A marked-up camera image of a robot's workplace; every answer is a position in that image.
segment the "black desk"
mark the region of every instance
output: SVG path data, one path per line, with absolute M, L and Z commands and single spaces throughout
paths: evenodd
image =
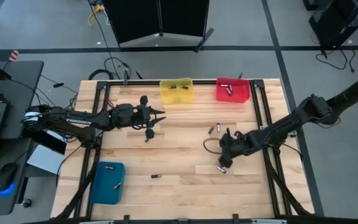
M 17 140 L 5 140 L 0 142 L 0 169 L 8 162 L 15 161 L 23 152 L 32 147 L 32 140 L 30 138 L 23 138 Z M 0 195 L 0 215 L 7 215 L 13 211 L 15 203 L 19 200 L 21 187 L 24 182 L 24 174 L 26 161 L 29 153 L 25 153 L 16 164 L 19 166 L 14 183 L 15 188 L 9 195 Z
M 3 67 L 4 65 L 5 62 L 0 62 L 0 67 Z M 5 71 L 12 76 L 13 80 L 29 85 L 31 88 L 36 88 L 43 65 L 44 63 L 41 61 L 12 62 L 7 64 Z M 20 120 L 24 117 L 24 110 L 31 105 L 34 93 L 32 90 L 11 81 L 0 81 L 0 93 L 11 102 L 11 107 L 7 114 L 6 127 L 1 130 L 1 168 L 4 164 L 15 161 L 23 152 L 26 152 L 26 150 L 33 147 L 33 140 L 31 140 L 31 138 L 21 138 L 23 128 Z M 24 194 L 27 183 L 27 178 L 25 177 L 25 170 L 27 168 L 26 162 L 30 153 L 31 150 L 28 153 L 25 153 L 16 162 L 19 169 L 14 179 L 16 185 L 14 191 L 10 195 L 0 195 L 0 215 L 11 213 L 14 204 L 20 199 L 18 196 Z

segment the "computer mouse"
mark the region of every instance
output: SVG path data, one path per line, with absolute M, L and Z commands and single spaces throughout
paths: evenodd
M 0 170 L 0 190 L 6 190 L 13 183 L 17 165 L 14 162 L 5 164 Z

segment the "wooden tabletop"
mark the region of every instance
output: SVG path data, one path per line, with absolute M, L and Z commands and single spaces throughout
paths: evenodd
M 288 108 L 279 79 L 265 80 L 265 86 L 274 122 L 286 116 Z M 95 89 L 96 81 L 82 81 L 77 111 L 91 112 Z M 232 218 L 232 214 L 239 214 L 240 218 L 273 217 L 262 152 L 235 158 L 227 174 L 222 174 L 216 168 L 219 155 L 207 152 L 202 144 L 206 138 L 221 137 L 226 128 L 232 133 L 257 129 L 252 98 L 244 104 L 217 102 L 214 85 L 195 85 L 192 103 L 164 105 L 158 85 L 135 85 L 112 86 L 109 99 L 115 105 L 135 106 L 142 95 L 149 97 L 149 106 L 166 111 L 162 115 L 167 118 L 154 127 L 155 137 L 148 143 L 144 141 L 144 130 L 124 128 L 103 134 L 100 161 L 123 163 L 126 176 L 120 203 L 93 205 L 92 220 L 122 220 L 124 215 L 136 220 Z M 216 123 L 221 124 L 221 132 L 215 130 L 209 135 L 208 130 Z M 297 148 L 293 138 L 286 143 Z M 66 156 L 78 146 L 78 141 L 68 144 Z M 219 150 L 218 142 L 209 142 L 207 146 Z M 58 215 L 77 191 L 84 151 L 78 150 L 62 166 L 51 217 Z M 313 212 L 298 153 L 282 146 L 280 156 L 288 188 L 302 206 Z M 162 177 L 151 179 L 152 174 Z M 284 213 L 281 193 L 276 189 L 280 211 Z M 81 215 L 85 215 L 88 193 L 84 194 Z

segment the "teal bin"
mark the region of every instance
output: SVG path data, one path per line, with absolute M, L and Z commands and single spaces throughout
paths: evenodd
M 91 203 L 118 204 L 124 188 L 125 167 L 120 162 L 99 162 L 91 192 Z

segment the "gray floor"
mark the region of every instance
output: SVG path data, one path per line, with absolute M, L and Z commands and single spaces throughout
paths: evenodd
M 281 46 L 316 45 L 308 25 L 311 13 L 301 0 L 268 0 L 268 4 Z M 83 0 L 5 0 L 0 10 L 0 49 L 103 48 L 98 27 L 89 27 L 86 22 L 89 14 Z M 117 47 L 105 16 L 98 18 L 109 46 Z M 211 0 L 208 27 L 215 32 L 206 45 L 272 46 L 261 1 Z M 150 36 L 123 46 L 184 46 L 199 40 Z M 358 45 L 358 31 L 350 40 L 350 46 Z M 296 103 L 312 93 L 329 98 L 358 80 L 358 51 L 352 63 L 355 73 L 350 68 L 341 71 L 317 62 L 314 56 L 318 53 L 282 52 Z M 107 53 L 20 54 L 19 60 L 43 60 L 45 76 L 78 89 L 81 80 L 103 68 L 107 57 Z M 113 53 L 113 57 L 127 62 L 144 78 L 237 77 L 241 72 L 244 78 L 281 78 L 274 51 L 126 52 Z M 344 63 L 339 52 L 330 55 L 328 61 L 338 66 Z M 41 79 L 39 88 L 57 105 L 66 106 L 73 96 L 64 88 L 53 89 L 45 79 Z M 341 124 L 331 129 L 306 125 L 305 138 L 325 215 L 358 218 L 358 105 L 346 111 Z M 26 195 L 35 200 L 34 207 L 16 207 L 12 214 L 0 217 L 0 222 L 46 220 L 54 198 L 53 183 L 53 178 L 32 180 Z

